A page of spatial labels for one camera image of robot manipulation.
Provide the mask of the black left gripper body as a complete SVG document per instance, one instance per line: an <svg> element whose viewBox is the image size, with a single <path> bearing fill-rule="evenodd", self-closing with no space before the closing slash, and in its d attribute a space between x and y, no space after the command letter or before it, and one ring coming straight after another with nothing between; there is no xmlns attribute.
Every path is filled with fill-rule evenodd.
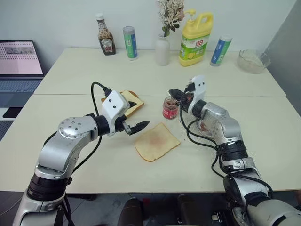
<svg viewBox="0 0 301 226"><path fill-rule="evenodd" d="M126 124L127 117L125 115L118 117L114 122L115 132L125 131L128 135L131 135L131 129Z"/></svg>

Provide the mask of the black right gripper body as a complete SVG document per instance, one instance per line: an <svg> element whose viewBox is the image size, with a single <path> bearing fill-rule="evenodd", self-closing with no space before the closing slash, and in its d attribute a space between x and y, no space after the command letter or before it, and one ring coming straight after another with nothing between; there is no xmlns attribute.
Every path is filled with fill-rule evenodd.
<svg viewBox="0 0 301 226"><path fill-rule="evenodd" d="M194 94L193 92L195 91L195 84L194 83L191 83L189 84L184 92L183 92L183 95L181 97L181 100L180 100L180 106L181 106L181 109L184 110L184 111L188 111L188 108L193 100L193 97L194 97Z"/></svg>

